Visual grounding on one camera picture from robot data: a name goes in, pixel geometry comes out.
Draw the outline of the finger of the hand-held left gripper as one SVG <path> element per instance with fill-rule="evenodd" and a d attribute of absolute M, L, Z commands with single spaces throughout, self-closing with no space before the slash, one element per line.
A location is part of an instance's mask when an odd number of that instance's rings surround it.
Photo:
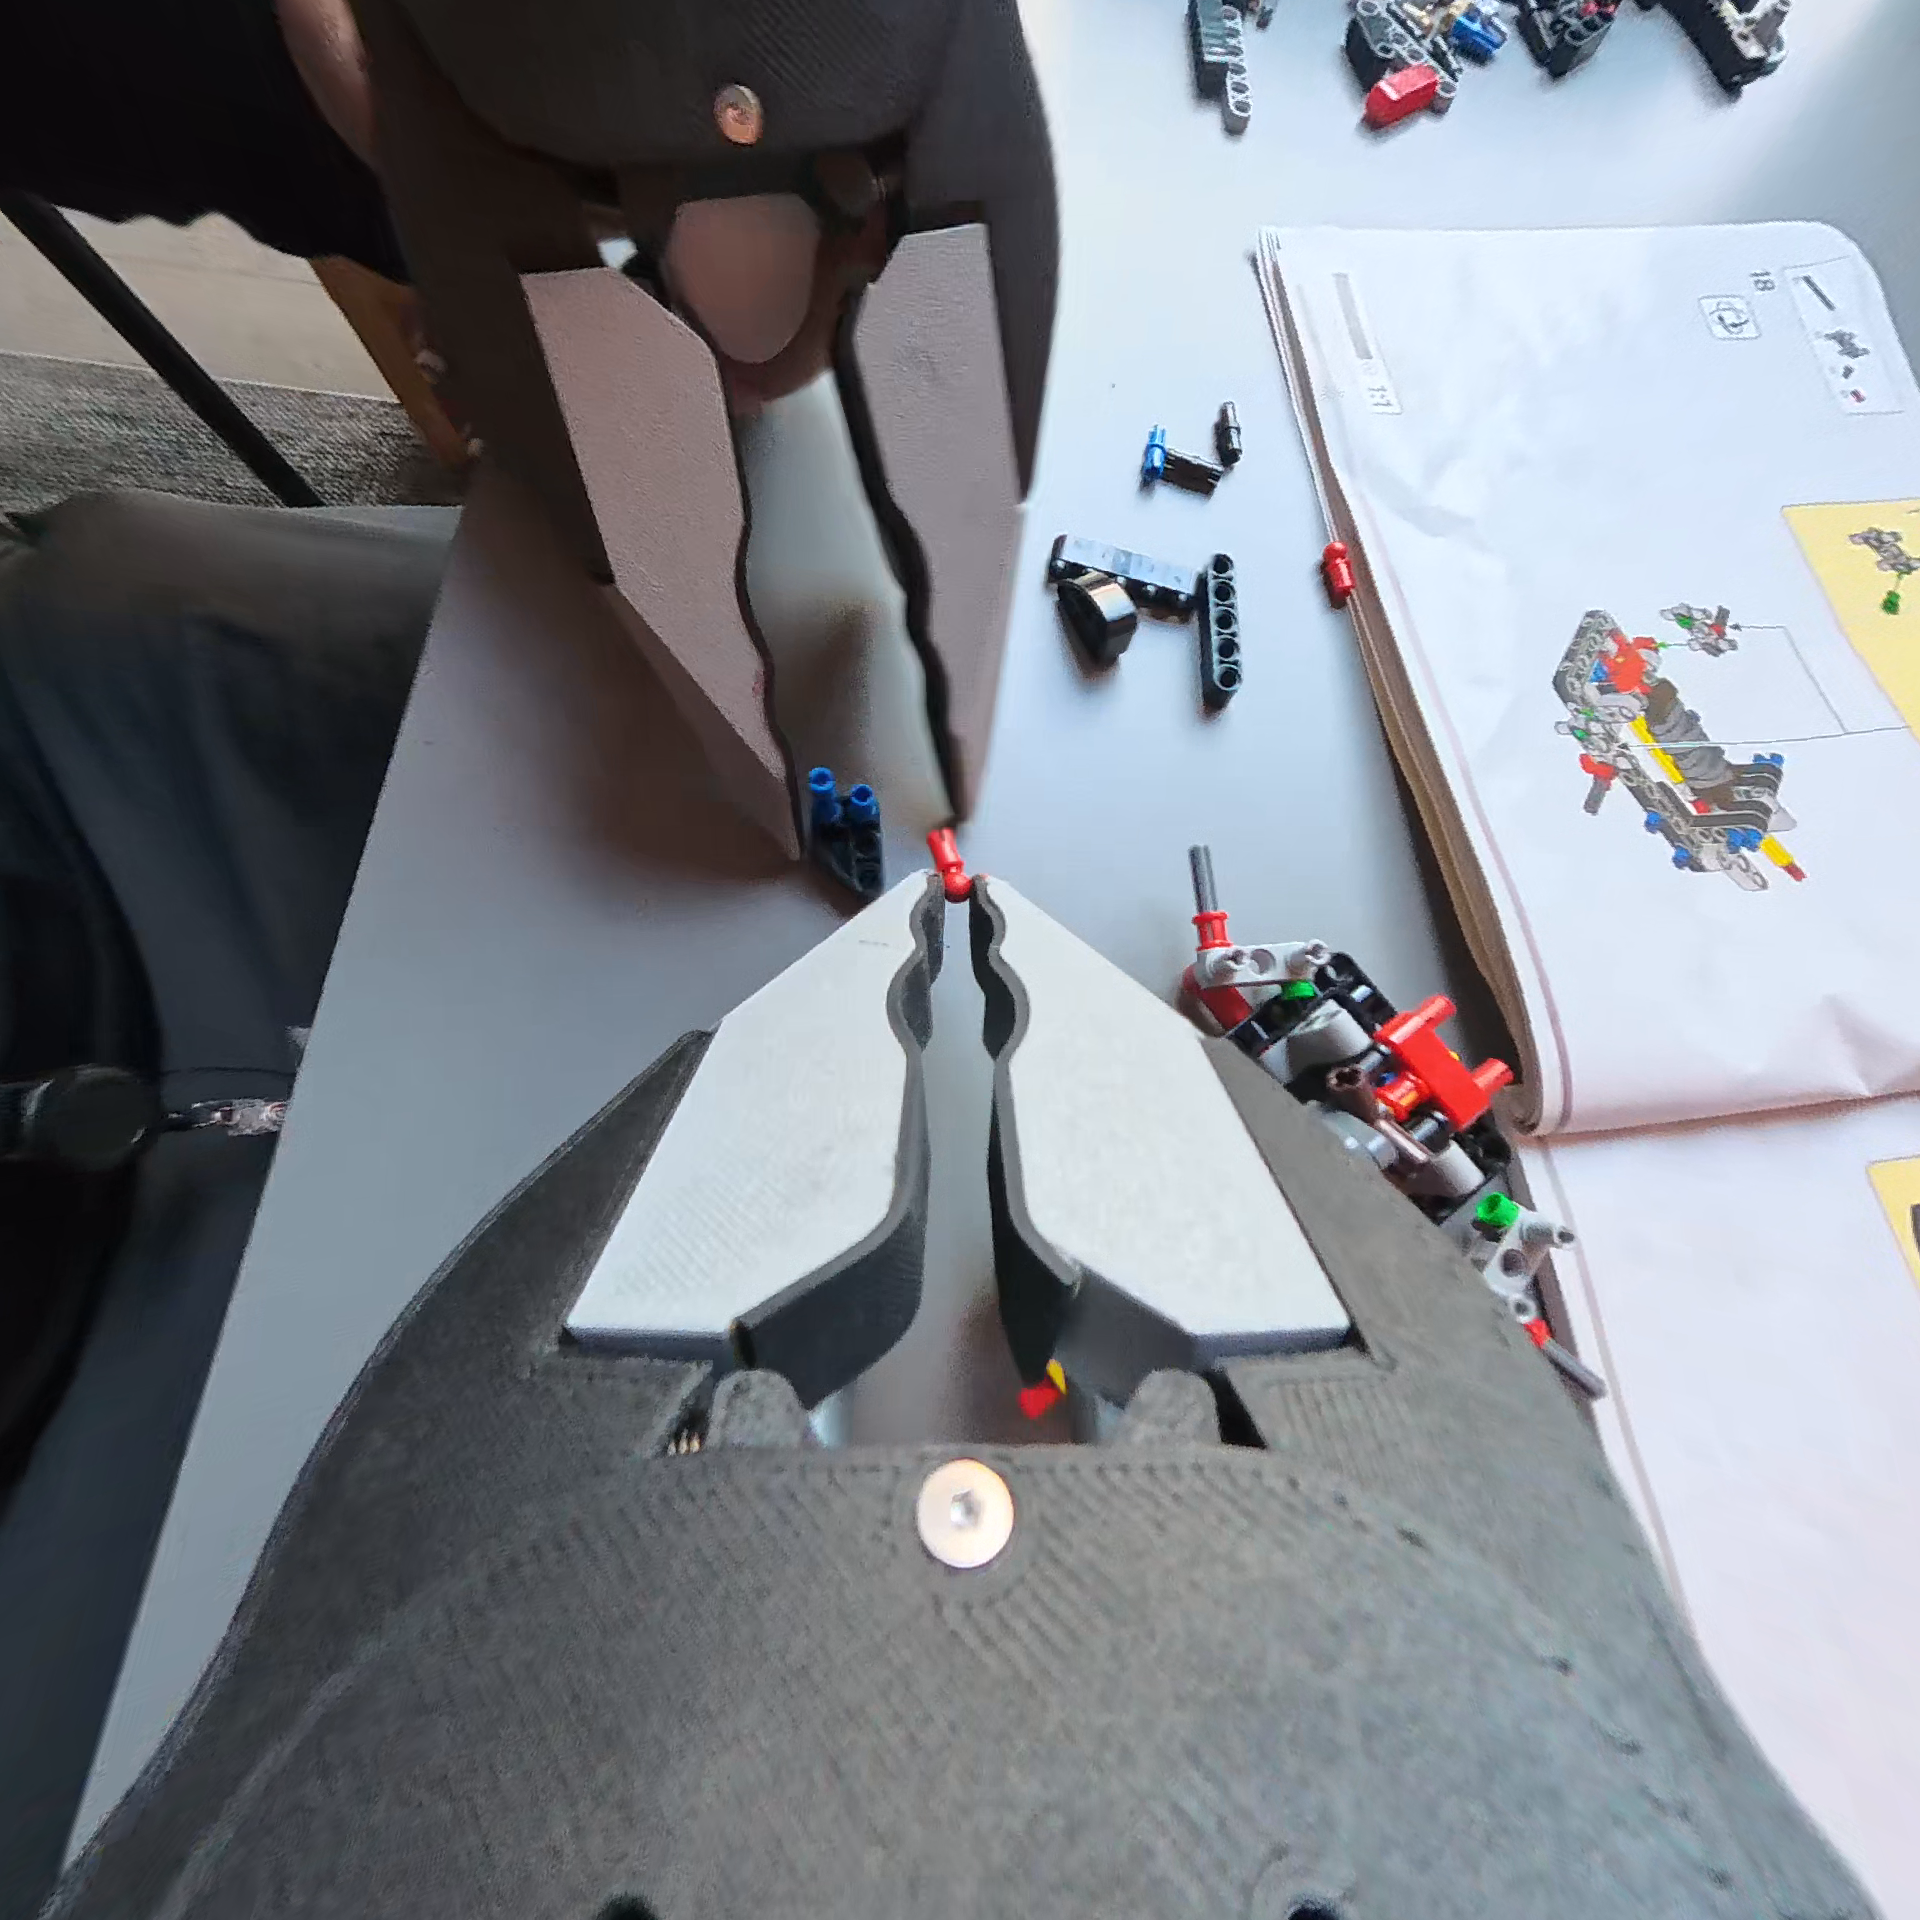
<path fill-rule="evenodd" d="M 899 238 L 837 324 L 832 378 L 924 678 L 952 820 L 978 804 L 1025 534 L 991 229 Z"/>
<path fill-rule="evenodd" d="M 521 291 L 607 558 L 609 604 L 733 806 L 804 854 L 793 752 L 745 594 L 749 499 L 709 340 L 607 265 Z"/>

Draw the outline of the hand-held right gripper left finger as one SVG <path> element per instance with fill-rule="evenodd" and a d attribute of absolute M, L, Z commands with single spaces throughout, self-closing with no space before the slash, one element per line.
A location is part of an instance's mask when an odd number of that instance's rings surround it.
<path fill-rule="evenodd" d="M 904 876 L 709 1031 L 573 1342 L 776 1374 L 809 1409 L 901 1342 L 924 1281 L 946 917 L 937 874 Z"/>

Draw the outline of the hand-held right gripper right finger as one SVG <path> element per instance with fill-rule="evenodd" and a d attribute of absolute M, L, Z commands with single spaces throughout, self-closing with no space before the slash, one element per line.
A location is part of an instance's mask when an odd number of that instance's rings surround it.
<path fill-rule="evenodd" d="M 1002 876 L 973 880 L 973 970 L 1001 1317 L 1075 1433 L 1157 1374 L 1350 1380 L 1329 1131 Z"/>

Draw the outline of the black angled lego piece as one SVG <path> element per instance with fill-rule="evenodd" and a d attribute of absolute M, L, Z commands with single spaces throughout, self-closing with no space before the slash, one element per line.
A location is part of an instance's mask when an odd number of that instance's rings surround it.
<path fill-rule="evenodd" d="M 849 787 L 849 784 L 840 781 L 837 781 L 837 786 L 838 792 Z M 845 885 L 853 898 L 860 902 L 881 898 L 886 890 L 882 810 L 879 810 L 876 833 L 851 831 L 845 812 L 840 812 L 838 825 L 824 833 L 814 833 L 809 824 L 809 854 L 814 864 Z"/>

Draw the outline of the person's left forearm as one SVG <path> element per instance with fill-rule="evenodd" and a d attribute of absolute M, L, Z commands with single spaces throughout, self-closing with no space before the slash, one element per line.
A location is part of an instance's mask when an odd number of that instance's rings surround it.
<path fill-rule="evenodd" d="M 348 4 L 6 1 L 3 184 L 410 280 Z"/>

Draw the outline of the long black lego beam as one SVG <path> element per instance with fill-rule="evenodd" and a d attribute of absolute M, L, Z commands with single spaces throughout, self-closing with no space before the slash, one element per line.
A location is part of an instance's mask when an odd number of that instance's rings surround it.
<path fill-rule="evenodd" d="M 1091 572 L 1116 580 L 1141 610 L 1187 620 L 1197 608 L 1200 570 L 1195 565 L 1076 534 L 1062 534 L 1052 541 L 1046 559 L 1051 584 Z"/>

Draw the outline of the curved black lego piece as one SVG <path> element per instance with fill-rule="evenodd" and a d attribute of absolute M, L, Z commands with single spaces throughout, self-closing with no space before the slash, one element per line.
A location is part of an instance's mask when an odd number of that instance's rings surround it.
<path fill-rule="evenodd" d="M 1124 582 L 1102 570 L 1065 573 L 1054 584 L 1062 624 L 1089 671 L 1107 671 L 1132 645 L 1141 608 Z"/>

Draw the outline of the lego engine chassis assembly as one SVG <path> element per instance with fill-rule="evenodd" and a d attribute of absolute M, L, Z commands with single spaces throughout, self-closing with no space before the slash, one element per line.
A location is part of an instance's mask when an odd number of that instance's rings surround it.
<path fill-rule="evenodd" d="M 1189 866 L 1195 955 L 1177 1013 L 1279 1084 L 1350 1163 L 1377 1169 L 1450 1238 L 1555 1369 L 1602 1402 L 1609 1381 L 1552 1331 L 1540 1293 L 1543 1267 L 1572 1250 L 1575 1232 L 1511 1188 L 1514 1153 L 1495 1105 L 1512 1068 L 1474 1063 L 1448 1042 L 1457 1005 L 1444 994 L 1400 1010 L 1320 939 L 1236 939 L 1213 848 L 1193 844 Z M 1059 1363 L 1021 1371 L 1025 1416 L 1038 1419 L 1067 1395 Z"/>

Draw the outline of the pile of loose lego pieces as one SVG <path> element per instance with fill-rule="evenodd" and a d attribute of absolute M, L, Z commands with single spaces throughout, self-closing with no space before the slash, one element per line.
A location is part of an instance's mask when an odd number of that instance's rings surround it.
<path fill-rule="evenodd" d="M 1714 82 L 1740 96 L 1785 60 L 1790 1 L 1662 1 Z M 1246 33 L 1276 11 L 1267 1 L 1189 1 L 1189 56 L 1197 94 L 1217 108 L 1228 135 L 1248 131 L 1253 82 Z M 1352 1 L 1343 56 L 1361 89 L 1361 121 L 1389 131 L 1418 116 L 1446 113 L 1464 69 L 1493 63 L 1511 42 L 1559 82 L 1585 68 L 1607 42 L 1621 1 Z"/>

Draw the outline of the lego instruction booklet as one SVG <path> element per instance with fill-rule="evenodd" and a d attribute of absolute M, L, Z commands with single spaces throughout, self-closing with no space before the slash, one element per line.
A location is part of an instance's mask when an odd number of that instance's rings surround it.
<path fill-rule="evenodd" d="M 1916 378 L 1812 222 L 1260 232 L 1357 637 L 1523 1051 L 1597 1419 L 1916 1916 Z"/>

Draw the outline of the person's left hand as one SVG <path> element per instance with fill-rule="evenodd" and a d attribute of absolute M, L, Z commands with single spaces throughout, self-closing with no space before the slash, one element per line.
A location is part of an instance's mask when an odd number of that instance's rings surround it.
<path fill-rule="evenodd" d="M 819 211 L 789 191 L 688 199 L 675 211 L 665 282 L 709 342 L 738 419 L 826 369 L 838 293 L 823 234 Z"/>

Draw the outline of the person's grey trousers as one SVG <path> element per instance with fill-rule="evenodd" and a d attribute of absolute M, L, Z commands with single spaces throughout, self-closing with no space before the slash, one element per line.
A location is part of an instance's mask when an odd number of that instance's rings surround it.
<path fill-rule="evenodd" d="M 162 1112 L 289 1097 L 458 517 L 95 491 L 4 517 L 4 845 L 87 851 Z M 4 1916 L 61 1873 L 277 1136 L 160 1128 L 4 1491 Z"/>

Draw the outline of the black metal bar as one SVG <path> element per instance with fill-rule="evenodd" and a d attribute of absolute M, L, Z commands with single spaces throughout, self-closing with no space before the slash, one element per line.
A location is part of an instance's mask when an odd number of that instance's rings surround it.
<path fill-rule="evenodd" d="M 3 191 L 3 213 L 280 505 L 290 510 L 322 505 L 324 499 L 315 486 L 58 206 L 36 193 L 8 187 Z"/>

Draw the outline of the black badge reel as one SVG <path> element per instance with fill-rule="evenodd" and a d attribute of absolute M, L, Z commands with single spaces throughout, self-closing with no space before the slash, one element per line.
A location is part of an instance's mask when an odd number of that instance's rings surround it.
<path fill-rule="evenodd" d="M 21 1156 L 87 1173 L 133 1163 L 165 1125 L 153 1084 L 121 1068 L 62 1068 L 23 1095 Z"/>

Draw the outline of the person's black jacket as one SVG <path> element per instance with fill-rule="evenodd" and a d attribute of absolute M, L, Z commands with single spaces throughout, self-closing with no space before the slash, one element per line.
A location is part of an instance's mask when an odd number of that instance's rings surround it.
<path fill-rule="evenodd" d="M 159 1022 L 87 851 L 4 844 L 3 1484 L 78 1363 L 160 1124 Z"/>

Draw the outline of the wooden post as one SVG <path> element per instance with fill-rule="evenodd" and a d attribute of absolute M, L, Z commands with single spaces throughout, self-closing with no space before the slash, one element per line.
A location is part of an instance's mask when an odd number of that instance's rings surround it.
<path fill-rule="evenodd" d="M 451 364 L 430 338 L 419 291 L 341 254 L 316 256 L 309 265 L 428 451 L 449 472 L 467 474 L 483 441 Z"/>

